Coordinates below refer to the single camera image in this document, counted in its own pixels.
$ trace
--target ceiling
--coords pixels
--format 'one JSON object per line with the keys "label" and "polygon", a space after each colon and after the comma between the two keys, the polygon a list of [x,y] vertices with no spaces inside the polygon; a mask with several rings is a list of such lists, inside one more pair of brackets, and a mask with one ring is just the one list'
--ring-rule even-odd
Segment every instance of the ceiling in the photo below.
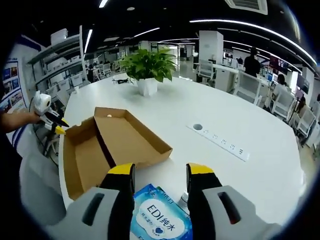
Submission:
{"label": "ceiling", "polygon": [[[87,53],[93,53],[103,46],[108,49],[115,45],[134,45],[142,40],[157,42],[197,38],[199,30],[218,30],[224,40],[254,46],[292,64],[315,68],[315,63],[292,44],[261,29],[226,22],[189,22],[202,19],[236,20],[273,30],[297,43],[313,58],[320,59],[320,44],[317,44],[320,35],[314,31],[317,26],[312,19],[316,16],[316,9],[309,4],[288,1],[288,6],[281,0],[267,0],[268,15],[263,15],[232,9],[224,0],[108,0],[104,8],[98,8],[100,1],[57,0],[50,10],[37,4],[37,14],[26,22],[23,33],[48,46],[50,34],[67,28],[71,36],[79,33],[79,25],[83,25],[84,44],[89,29],[93,29],[87,49]],[[134,37],[154,28],[160,29]],[[111,37],[119,38],[104,42],[104,39]],[[225,43],[225,47],[249,49],[235,43]]]}

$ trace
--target white table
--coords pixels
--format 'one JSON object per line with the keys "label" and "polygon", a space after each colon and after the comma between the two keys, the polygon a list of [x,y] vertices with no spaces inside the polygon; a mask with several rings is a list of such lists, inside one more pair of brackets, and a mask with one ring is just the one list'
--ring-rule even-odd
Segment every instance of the white table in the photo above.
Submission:
{"label": "white table", "polygon": [[[239,97],[193,81],[174,77],[172,82],[160,83],[152,97],[143,97],[136,86],[113,84],[111,79],[72,94],[64,117],[72,126],[91,117],[95,107],[127,109],[173,147],[170,159],[137,171],[136,191],[152,183],[177,201],[186,189],[186,163],[193,162],[212,168],[223,185],[254,203],[257,215],[267,223],[283,225],[294,213],[302,169],[296,138],[288,125]],[[249,160],[240,160],[186,127],[194,123],[241,145],[250,153]],[[66,189],[63,142],[61,136],[59,177],[68,207],[72,200]]]}

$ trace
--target open cardboard box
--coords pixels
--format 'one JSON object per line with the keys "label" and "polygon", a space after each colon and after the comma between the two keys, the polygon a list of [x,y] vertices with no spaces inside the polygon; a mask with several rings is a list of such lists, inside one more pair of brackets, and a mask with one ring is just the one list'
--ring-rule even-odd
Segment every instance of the open cardboard box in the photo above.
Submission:
{"label": "open cardboard box", "polygon": [[69,197],[76,200],[101,184],[116,165],[143,168],[169,158],[172,148],[124,109],[96,107],[94,116],[65,131],[63,169]]}

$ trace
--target electrical outlet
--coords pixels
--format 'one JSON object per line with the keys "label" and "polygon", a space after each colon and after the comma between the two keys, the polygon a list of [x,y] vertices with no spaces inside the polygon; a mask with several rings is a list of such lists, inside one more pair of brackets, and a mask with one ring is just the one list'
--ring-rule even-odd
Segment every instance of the electrical outlet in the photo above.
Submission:
{"label": "electrical outlet", "polygon": [[236,146],[234,143],[230,143],[230,141],[224,139],[223,137],[218,136],[217,134],[209,132],[201,124],[197,123],[197,124],[187,125],[187,128],[205,137],[206,139],[215,143],[216,145],[228,151],[229,153],[241,159],[242,161],[246,162],[249,160],[250,154],[246,152],[243,148]]}

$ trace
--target air conditioner vent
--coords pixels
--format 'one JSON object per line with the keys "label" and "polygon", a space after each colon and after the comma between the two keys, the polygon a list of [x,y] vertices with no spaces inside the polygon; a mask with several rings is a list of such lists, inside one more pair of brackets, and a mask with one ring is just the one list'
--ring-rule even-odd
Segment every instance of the air conditioner vent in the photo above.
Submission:
{"label": "air conditioner vent", "polygon": [[224,0],[230,8],[268,15],[267,0]]}

